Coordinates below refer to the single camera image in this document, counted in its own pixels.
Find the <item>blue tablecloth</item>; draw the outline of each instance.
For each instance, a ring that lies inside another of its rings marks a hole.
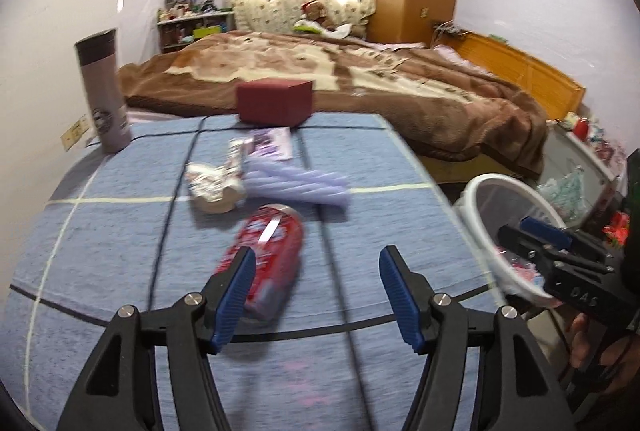
[[[134,126],[134,141],[105,157],[98,144],[65,176],[18,265],[0,332],[0,376],[43,429],[55,429],[84,361],[124,303],[143,310],[199,290],[242,221],[267,199],[225,215],[194,209],[188,161],[222,164],[235,116]],[[378,276],[396,245],[436,291],[461,295],[490,283],[446,199],[379,116],[315,114],[293,135],[294,163],[350,178],[346,211],[292,204],[305,218],[302,271],[271,327],[241,323],[251,343],[210,358],[234,431],[402,427],[425,357],[402,342]],[[466,300],[495,311],[490,289]],[[341,332],[327,327],[342,325]],[[260,342],[264,332],[299,332]],[[177,429],[166,350],[157,350],[164,429]],[[456,429],[468,429],[477,353],[470,350]]]

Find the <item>white stripe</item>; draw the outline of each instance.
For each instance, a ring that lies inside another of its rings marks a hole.
[[[51,200],[47,205],[51,204],[150,204],[153,202],[170,202],[172,196],[154,196],[154,197],[130,197],[130,198],[65,198],[62,200]]]
[[[422,182],[418,184],[396,184],[394,186],[378,186],[378,187],[352,187],[349,189],[352,193],[383,193],[386,191],[401,191],[403,189],[429,189],[432,185]]]
[[[414,169],[423,178],[423,180],[425,182],[433,183],[433,178],[427,173],[426,169],[417,159],[415,154],[411,150],[409,150],[409,147],[404,143],[403,140],[401,140],[398,133],[391,127],[390,124],[388,124],[388,122],[385,121],[385,119],[383,119],[380,116],[377,116],[377,118],[378,118],[378,122],[380,123],[380,126],[382,126],[385,129],[386,134],[393,141],[393,143],[398,147],[398,149],[404,155],[405,159],[407,159],[412,164]],[[453,212],[453,209],[451,208],[451,205],[449,204],[449,201],[447,200],[446,196],[444,196],[442,189],[440,189],[439,187],[434,187],[433,191],[436,197],[438,198],[438,200],[440,201],[440,204],[442,205],[444,212],[446,212],[447,217],[449,218],[451,223],[453,223],[453,225],[455,225],[455,227],[458,229],[458,231],[462,235],[462,238],[465,240],[467,247],[471,251],[471,254],[476,259],[476,263],[478,263],[478,267],[480,267],[482,274],[487,280],[487,283],[490,287],[490,292],[492,293],[492,296],[494,296],[494,300],[497,306],[504,305],[504,299],[502,298],[500,291],[498,290],[495,284],[493,274],[491,273],[491,271],[489,271],[489,267],[481,255],[480,249],[478,249],[478,246],[468,236],[468,233],[466,232],[466,228],[462,226],[460,219],[458,219],[456,214]]]
[[[98,166],[92,175],[87,180],[86,184],[82,188],[80,192],[79,199],[82,199],[87,189],[91,185],[91,182],[94,181],[95,176],[98,174],[98,171],[102,168],[103,164],[108,161],[110,157],[106,157],[102,162],[100,162],[100,166]],[[29,363],[31,361],[31,340],[33,339],[33,329],[36,322],[36,312],[38,310],[38,305],[40,304],[40,300],[42,299],[42,293],[44,291],[44,284],[47,281],[47,276],[49,275],[49,269],[51,268],[51,263],[53,262],[53,258],[55,257],[58,249],[60,248],[60,243],[62,243],[62,238],[65,235],[66,228],[71,221],[71,217],[76,212],[78,208],[78,203],[74,203],[74,206],[71,208],[71,211],[66,216],[62,227],[60,228],[60,233],[58,234],[58,238],[56,239],[55,244],[53,245],[53,249],[51,254],[49,255],[49,259],[47,260],[47,264],[45,265],[44,272],[42,273],[42,279],[40,280],[40,286],[38,287],[38,293],[36,295],[36,299],[33,302],[33,309],[31,310],[31,319],[29,321],[29,331],[27,332],[27,342],[26,342],[26,351],[24,354],[24,400],[26,403],[26,415],[27,417],[31,417],[31,402],[29,400]]]
[[[418,182],[417,184],[394,184],[390,186],[373,186],[373,187],[352,187],[349,189],[351,193],[382,193],[387,191],[401,191],[403,189],[429,189],[433,184],[427,182]],[[152,197],[128,197],[128,198],[65,198],[62,200],[50,200],[47,205],[53,204],[151,204],[154,202],[170,202],[171,196],[152,196]],[[190,196],[178,196],[176,202],[186,202],[191,199]]]
[[[38,422],[36,419],[34,419],[33,416],[27,415],[27,412],[24,410],[24,408],[22,406],[20,406],[20,404],[18,404],[15,400],[14,400],[14,404],[15,406],[20,410],[20,412],[24,415],[24,417],[38,430],[38,431],[47,431],[46,429],[44,429],[44,426]]]

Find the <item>white bin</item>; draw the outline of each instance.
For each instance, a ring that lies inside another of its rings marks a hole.
[[[526,184],[499,173],[471,180],[453,206],[476,245],[486,257],[500,289],[517,294],[540,307],[554,307],[558,301],[540,287],[529,283],[511,268],[507,256],[496,248],[498,229],[532,217],[555,227],[566,228],[551,205]]]

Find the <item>wall socket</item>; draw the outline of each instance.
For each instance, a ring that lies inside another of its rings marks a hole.
[[[82,135],[84,135],[90,127],[91,124],[89,123],[89,120],[86,118],[86,116],[82,116],[73,126],[71,126],[71,128],[66,130],[66,132],[60,137],[60,139],[62,140],[62,146],[63,148],[65,148],[65,151],[69,151],[73,147],[73,145],[82,138]]]

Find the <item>blue gripper pad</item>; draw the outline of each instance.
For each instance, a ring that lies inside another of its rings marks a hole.
[[[558,251],[568,251],[573,243],[571,236],[564,234],[562,229],[531,217],[524,218],[520,222],[520,230],[548,241]]]
[[[255,252],[248,249],[242,257],[242,262],[236,269],[236,273],[229,281],[226,292],[216,310],[216,326],[211,338],[211,344],[216,353],[228,345],[234,336],[236,326],[244,310],[244,302],[254,282],[255,267]]]
[[[411,345],[416,353],[420,353],[425,345],[424,336],[420,331],[420,311],[406,281],[402,277],[398,265],[391,255],[390,251],[394,249],[394,247],[385,247],[380,252],[380,279],[385,286],[386,296],[389,298],[389,303],[391,303],[391,310],[396,315],[396,322],[402,334],[402,340]],[[404,264],[404,268],[409,272],[406,264]]]

